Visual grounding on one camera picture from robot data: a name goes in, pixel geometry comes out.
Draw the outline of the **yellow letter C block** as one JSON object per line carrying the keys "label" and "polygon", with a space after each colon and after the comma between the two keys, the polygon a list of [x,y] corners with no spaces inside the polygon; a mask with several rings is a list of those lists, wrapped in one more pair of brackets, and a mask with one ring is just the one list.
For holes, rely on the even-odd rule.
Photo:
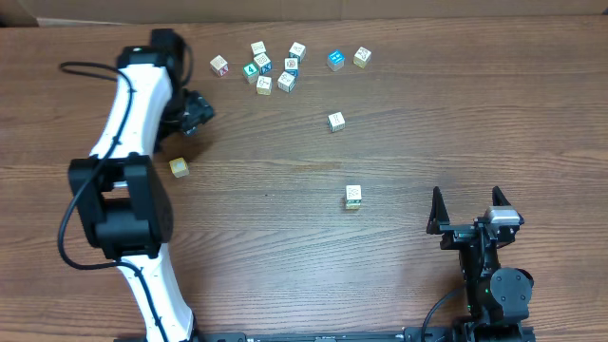
{"label": "yellow letter C block", "polygon": [[172,174],[176,178],[181,178],[189,175],[189,167],[184,158],[177,158],[169,162]]}

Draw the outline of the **wooden block green side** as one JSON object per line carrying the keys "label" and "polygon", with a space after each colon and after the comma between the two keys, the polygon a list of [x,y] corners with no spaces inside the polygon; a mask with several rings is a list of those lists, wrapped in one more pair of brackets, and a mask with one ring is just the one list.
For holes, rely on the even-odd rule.
{"label": "wooden block green side", "polygon": [[349,184],[346,186],[346,202],[360,202],[362,200],[362,188],[360,185]]}

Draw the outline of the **wooden tower base block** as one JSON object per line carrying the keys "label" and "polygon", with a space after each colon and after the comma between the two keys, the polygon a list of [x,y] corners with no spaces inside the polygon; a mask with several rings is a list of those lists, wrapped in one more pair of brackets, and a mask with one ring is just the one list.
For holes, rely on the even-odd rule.
{"label": "wooden tower base block", "polygon": [[347,210],[357,210],[360,208],[360,206],[361,206],[360,200],[347,200],[345,202],[345,208]]}

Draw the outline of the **wooden block table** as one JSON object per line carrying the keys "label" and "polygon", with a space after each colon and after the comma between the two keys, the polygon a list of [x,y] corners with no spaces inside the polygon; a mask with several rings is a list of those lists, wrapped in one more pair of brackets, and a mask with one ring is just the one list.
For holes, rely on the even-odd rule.
{"label": "wooden block table", "polygon": [[345,128],[346,122],[341,112],[336,112],[328,116],[328,125],[331,132],[336,132]]}

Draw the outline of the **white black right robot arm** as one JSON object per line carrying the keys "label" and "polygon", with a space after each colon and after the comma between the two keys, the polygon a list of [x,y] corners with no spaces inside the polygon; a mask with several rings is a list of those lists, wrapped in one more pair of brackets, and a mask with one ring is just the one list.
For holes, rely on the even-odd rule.
{"label": "white black right robot arm", "polygon": [[459,252],[465,284],[442,297],[428,312],[421,327],[427,337],[428,323],[443,303],[460,292],[466,294],[468,317],[453,321],[447,341],[533,341],[534,332],[522,322],[529,317],[534,279],[524,269],[505,268],[498,251],[515,241],[524,225],[523,216],[498,186],[492,204],[470,224],[452,225],[439,187],[433,188],[427,233],[440,235],[443,250]]}

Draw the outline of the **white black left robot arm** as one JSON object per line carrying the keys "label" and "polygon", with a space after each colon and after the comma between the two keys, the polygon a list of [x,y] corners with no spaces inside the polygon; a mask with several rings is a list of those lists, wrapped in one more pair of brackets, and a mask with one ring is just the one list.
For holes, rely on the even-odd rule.
{"label": "white black left robot arm", "polygon": [[[174,228],[170,199],[152,157],[174,133],[194,134],[214,116],[212,106],[186,85],[191,48],[171,28],[155,28],[145,46],[125,47],[115,66],[64,62],[65,73],[117,85],[104,131],[89,156],[67,170],[73,198],[60,223],[62,260],[77,270],[116,268],[124,276],[145,323],[145,341],[196,341],[197,320],[175,276],[168,243]],[[106,261],[83,265],[65,248],[67,224],[78,214],[88,243]]]}

